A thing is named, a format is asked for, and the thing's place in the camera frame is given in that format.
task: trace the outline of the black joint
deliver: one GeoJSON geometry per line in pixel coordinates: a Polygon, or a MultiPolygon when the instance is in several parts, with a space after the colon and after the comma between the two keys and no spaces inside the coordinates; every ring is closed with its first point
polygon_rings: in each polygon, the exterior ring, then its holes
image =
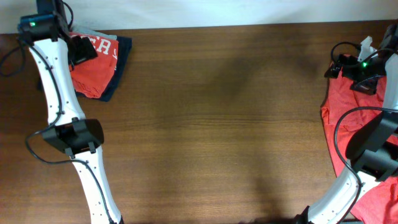
{"type": "Polygon", "coordinates": [[[73,154],[73,151],[72,151],[71,148],[66,148],[66,149],[65,149],[65,154],[66,154],[67,156],[70,156],[71,159],[74,159],[74,158],[75,158],[75,155],[73,154]]]}
{"type": "Polygon", "coordinates": [[[292,224],[308,224],[308,209],[309,208],[310,207],[307,206],[300,215],[296,215],[293,219],[292,224]]]}
{"type": "Polygon", "coordinates": [[[98,56],[97,51],[88,37],[73,37],[69,49],[70,52],[68,53],[68,57],[72,70],[75,69],[75,65],[98,56]]]}
{"type": "Polygon", "coordinates": [[[104,143],[104,133],[97,119],[72,119],[73,122],[55,126],[42,133],[44,140],[68,155],[81,152],[96,152],[104,143]]]}
{"type": "Polygon", "coordinates": [[[398,176],[398,146],[387,141],[398,129],[398,114],[382,112],[349,140],[346,157],[356,172],[385,181],[398,176]]]}
{"type": "Polygon", "coordinates": [[[72,60],[69,60],[69,64],[72,67],[72,70],[70,70],[69,72],[73,72],[75,70],[75,64],[73,63],[72,60]]]}
{"type": "Polygon", "coordinates": [[[340,74],[341,65],[339,63],[333,63],[330,65],[329,69],[325,72],[325,78],[337,78],[340,74]]]}
{"type": "Polygon", "coordinates": [[[94,143],[93,143],[93,142],[89,142],[89,143],[88,143],[88,147],[90,148],[90,152],[91,152],[92,154],[96,153],[95,146],[94,146],[94,143]]]}
{"type": "Polygon", "coordinates": [[[31,16],[21,17],[18,25],[19,36],[32,45],[35,41],[58,38],[69,41],[67,18],[62,1],[36,0],[37,12],[31,16]]]}

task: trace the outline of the folded shirt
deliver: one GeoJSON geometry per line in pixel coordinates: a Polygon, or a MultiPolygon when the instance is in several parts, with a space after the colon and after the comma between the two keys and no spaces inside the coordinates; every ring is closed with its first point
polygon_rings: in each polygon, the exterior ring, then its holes
{"type": "Polygon", "coordinates": [[[88,37],[96,49],[98,57],[75,66],[70,72],[73,86],[77,92],[89,98],[100,98],[111,81],[118,62],[119,42],[96,35],[77,34],[88,37]]]}
{"type": "MultiPolygon", "coordinates": [[[[92,68],[94,69],[93,71],[90,70],[90,68],[81,68],[82,65],[85,63],[88,63],[92,61],[94,65],[97,64],[96,59],[94,58],[92,60],[89,60],[87,62],[84,62],[82,64],[79,64],[75,67],[75,70],[71,72],[72,75],[72,82],[73,86],[75,88],[75,93],[78,96],[85,96],[89,97],[95,100],[100,100],[100,101],[109,101],[115,90],[117,89],[119,85],[119,81],[122,78],[124,67],[126,66],[128,56],[130,54],[131,48],[132,48],[132,39],[128,37],[118,37],[116,35],[108,35],[108,34],[103,34],[97,31],[89,30],[87,28],[81,28],[80,26],[73,26],[73,31],[81,31],[81,32],[87,32],[88,34],[94,34],[95,39],[101,39],[105,38],[108,40],[114,40],[118,42],[118,49],[116,50],[117,56],[115,57],[114,54],[112,54],[112,58],[115,58],[117,60],[116,62],[116,69],[109,67],[109,70],[99,70],[96,69],[96,66],[93,66],[92,68]],[[95,88],[94,91],[92,90],[92,86],[90,87],[91,80],[87,81],[86,76],[89,76],[89,78],[98,78],[104,76],[102,74],[103,72],[106,72],[106,80],[97,80],[99,83],[103,83],[103,85],[106,85],[106,88],[102,91],[102,93],[95,88]]],[[[77,34],[76,32],[73,33],[73,35],[80,35],[82,37],[84,36],[89,36],[87,34],[77,34]]],[[[107,57],[106,60],[113,60],[111,57],[107,57]]],[[[38,81],[37,83],[37,89],[38,90],[43,90],[42,82],[41,80],[38,81]]]]}

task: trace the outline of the red t-shirt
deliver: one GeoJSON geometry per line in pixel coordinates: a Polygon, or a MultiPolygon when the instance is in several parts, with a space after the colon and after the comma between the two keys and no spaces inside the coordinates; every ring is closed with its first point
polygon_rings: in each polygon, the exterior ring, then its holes
{"type": "MultiPolygon", "coordinates": [[[[377,93],[373,96],[350,90],[353,83],[348,78],[343,78],[341,73],[337,79],[330,79],[328,98],[321,108],[323,127],[328,143],[331,161],[337,175],[341,173],[344,164],[340,161],[333,144],[333,134],[336,123],[350,109],[359,106],[381,107],[386,91],[386,78],[381,78],[377,85],[377,93]]],[[[348,115],[340,124],[338,130],[338,147],[342,155],[348,141],[353,134],[366,123],[376,117],[380,111],[362,110],[348,115]]],[[[396,137],[389,141],[398,145],[396,137]]],[[[351,213],[365,224],[392,224],[398,223],[398,178],[390,177],[385,182],[365,194],[354,206],[351,213]]]]}
{"type": "Polygon", "coordinates": [[[100,98],[108,86],[118,62],[117,40],[110,40],[94,35],[72,33],[74,37],[88,37],[91,40],[98,57],[75,66],[72,76],[73,87],[77,92],[89,98],[100,98]]]}

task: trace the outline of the brown tabletop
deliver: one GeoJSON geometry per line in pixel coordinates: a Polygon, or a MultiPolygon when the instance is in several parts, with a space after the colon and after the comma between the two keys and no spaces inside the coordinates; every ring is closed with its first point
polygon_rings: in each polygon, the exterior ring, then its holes
{"type": "MultiPolygon", "coordinates": [[[[103,125],[104,166],[125,222],[301,213],[335,178],[320,118],[330,50],[368,35],[378,44],[391,23],[105,32],[133,37],[134,50],[110,102],[79,102],[103,125]]],[[[14,38],[0,35],[0,56],[14,38]]],[[[19,56],[11,61],[3,71],[19,56]]],[[[74,167],[43,165],[24,147],[47,122],[38,79],[31,56],[22,73],[0,79],[0,223],[90,223],[74,167]]],[[[32,146],[66,158],[40,138],[32,146]]]]}

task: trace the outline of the white wall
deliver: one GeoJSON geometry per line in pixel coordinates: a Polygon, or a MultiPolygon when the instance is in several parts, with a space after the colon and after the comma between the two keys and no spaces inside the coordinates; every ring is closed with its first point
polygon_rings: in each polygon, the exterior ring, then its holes
{"type": "MultiPolygon", "coordinates": [[[[398,0],[65,0],[92,29],[233,26],[397,19],[398,0]]],[[[16,32],[35,0],[0,0],[0,33],[16,32]]]]}

